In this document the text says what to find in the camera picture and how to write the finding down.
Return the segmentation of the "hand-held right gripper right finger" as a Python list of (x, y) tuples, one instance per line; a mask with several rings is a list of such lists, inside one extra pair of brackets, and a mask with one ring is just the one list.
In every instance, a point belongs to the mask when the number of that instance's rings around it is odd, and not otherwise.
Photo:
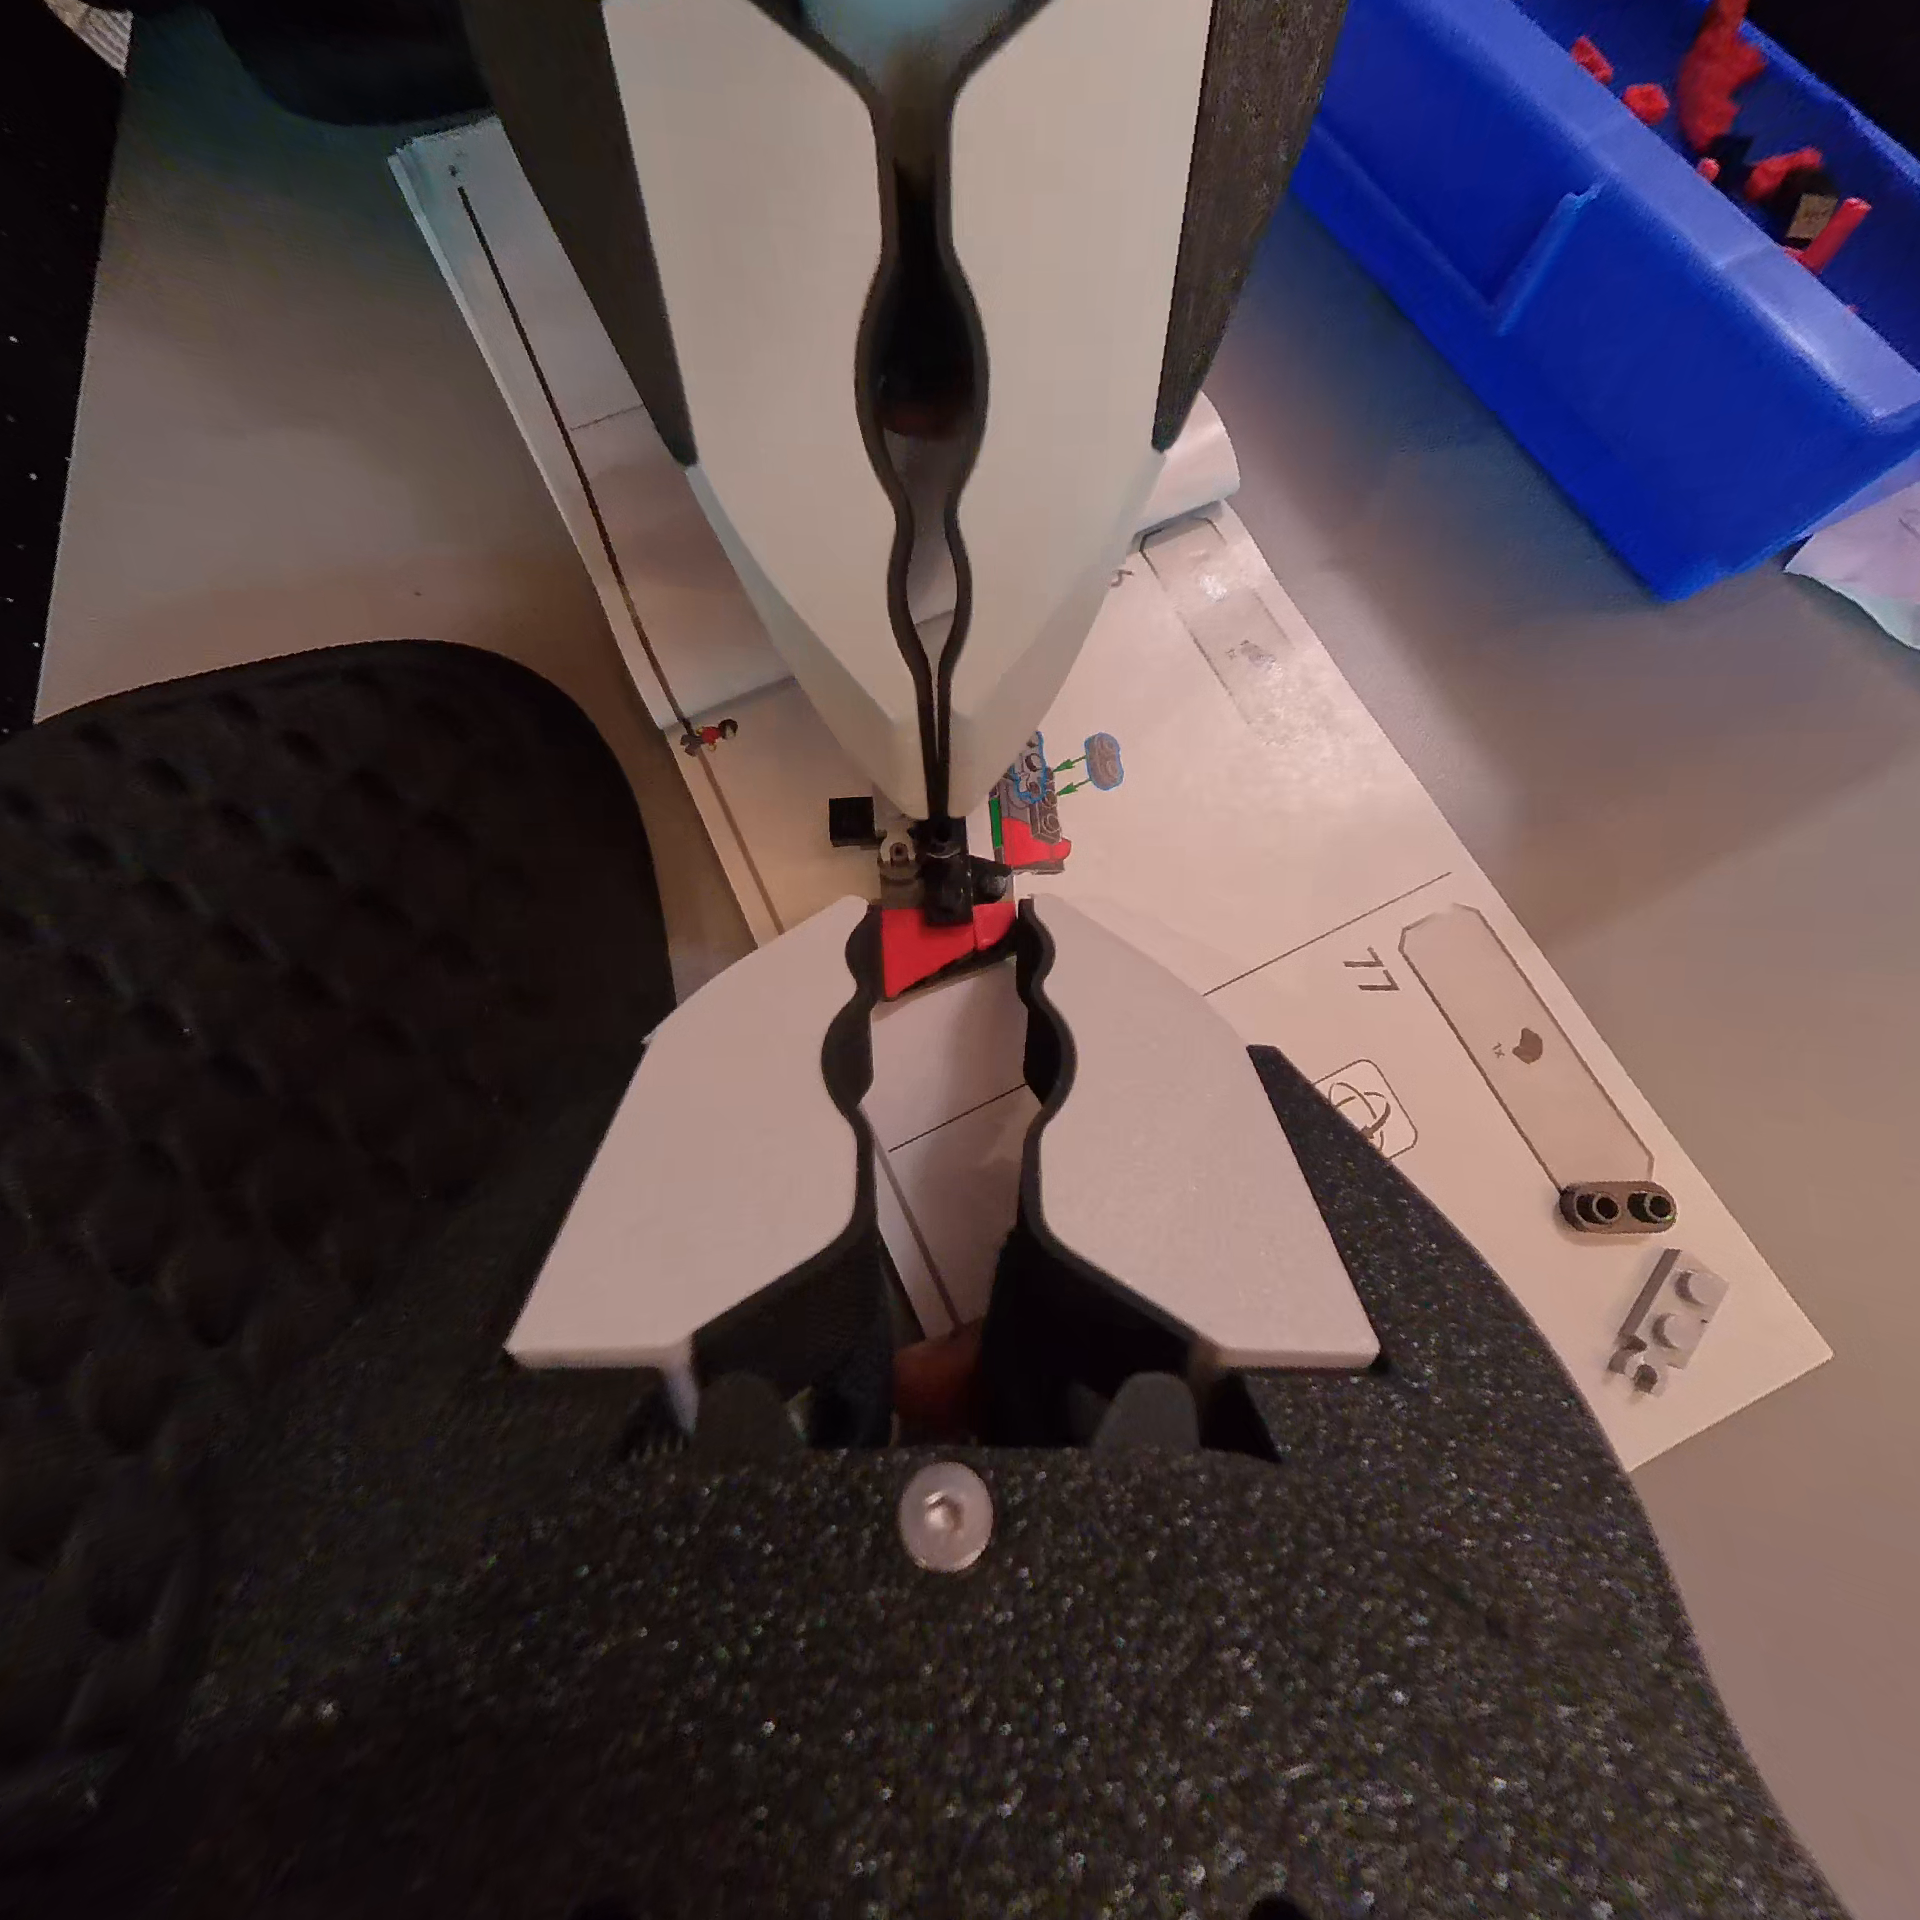
[(1038, 1250), (1205, 1363), (1369, 1368), (1381, 1336), (1233, 1021), (1062, 895), (1020, 901), (1018, 993)]

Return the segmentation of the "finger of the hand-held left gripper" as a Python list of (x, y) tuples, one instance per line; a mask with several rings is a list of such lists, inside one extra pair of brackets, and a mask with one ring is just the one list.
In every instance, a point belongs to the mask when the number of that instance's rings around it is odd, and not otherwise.
[(929, 661), (913, 509), (879, 422), (901, 265), (890, 126), (799, 3), (605, 3), (693, 452), (687, 479), (782, 663), (913, 818)]
[(958, 809), (1045, 721), (1167, 463), (1157, 409), (1213, 13), (1016, 3), (954, 77), (944, 232), (985, 349), (956, 502)]

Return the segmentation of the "heap of red toy bricks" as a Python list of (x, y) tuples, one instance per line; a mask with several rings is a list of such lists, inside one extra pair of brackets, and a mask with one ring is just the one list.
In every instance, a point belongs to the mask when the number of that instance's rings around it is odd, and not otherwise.
[(1824, 275), (1864, 225), (1873, 203), (1847, 195), (1823, 148), (1800, 146), (1760, 153), (1752, 134), (1738, 131), (1744, 92), (1768, 67), (1746, 34), (1746, 2), (1704, 5), (1692, 44), (1671, 86), (1616, 86), (1616, 67), (1587, 34), (1570, 44), (1573, 62), (1645, 127), (1679, 131), (1692, 171), (1762, 223), (1778, 248), (1812, 275)]

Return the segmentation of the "blue plastic bin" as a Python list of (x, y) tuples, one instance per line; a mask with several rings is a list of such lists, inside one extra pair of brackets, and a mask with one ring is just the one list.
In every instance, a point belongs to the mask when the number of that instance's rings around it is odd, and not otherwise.
[(1917, 481), (1917, 3), (1741, 25), (1733, 136), (1868, 203), (1818, 274), (1621, 101), (1709, 9), (1350, 3), (1291, 190), (1671, 602)]

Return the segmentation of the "person's black sparkly clothing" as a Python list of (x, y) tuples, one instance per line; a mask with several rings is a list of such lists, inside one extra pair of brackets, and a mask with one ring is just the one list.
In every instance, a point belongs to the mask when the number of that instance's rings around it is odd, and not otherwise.
[(3, 731), (33, 723), (125, 81), (3, 5)]

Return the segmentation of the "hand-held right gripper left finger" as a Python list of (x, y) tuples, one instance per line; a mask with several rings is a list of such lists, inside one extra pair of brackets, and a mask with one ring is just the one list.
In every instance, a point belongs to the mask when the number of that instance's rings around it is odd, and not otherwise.
[(520, 1368), (743, 1370), (753, 1309), (870, 1223), (875, 934), (832, 900), (660, 1020), (507, 1333)]

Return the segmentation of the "red black grey brick assembly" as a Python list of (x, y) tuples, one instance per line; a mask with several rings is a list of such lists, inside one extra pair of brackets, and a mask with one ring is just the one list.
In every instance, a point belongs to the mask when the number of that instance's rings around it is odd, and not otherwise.
[(828, 842), (875, 853), (887, 1000), (987, 964), (1013, 940), (1013, 867), (972, 852), (964, 819), (913, 822), (881, 795), (834, 795)]

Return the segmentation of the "grey clip plate brick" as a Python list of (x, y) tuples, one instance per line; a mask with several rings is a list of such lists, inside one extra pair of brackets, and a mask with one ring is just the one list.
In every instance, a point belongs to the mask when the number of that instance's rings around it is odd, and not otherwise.
[(1686, 1370), (1730, 1293), (1730, 1281), (1681, 1246), (1658, 1253), (1614, 1336), (1608, 1370), (1637, 1396), (1660, 1396)]

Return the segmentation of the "white instruction booklet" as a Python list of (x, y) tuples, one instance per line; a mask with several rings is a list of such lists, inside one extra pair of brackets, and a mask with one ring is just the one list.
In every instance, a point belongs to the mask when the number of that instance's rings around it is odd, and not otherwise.
[[(865, 798), (765, 634), (492, 119), (404, 141), (396, 188), (515, 416), (618, 653), (758, 943), (875, 853)], [(1194, 402), (1093, 637), (1040, 721), (1064, 824), (1020, 891), (1058, 894), (1281, 1049), (1517, 1291), (1628, 1469), (1833, 1360), (1429, 798), (1231, 506)], [(1657, 1182), (1677, 1223), (1573, 1229), (1560, 1192)], [(1730, 1284), (1658, 1396), (1611, 1372), (1671, 1246)]]

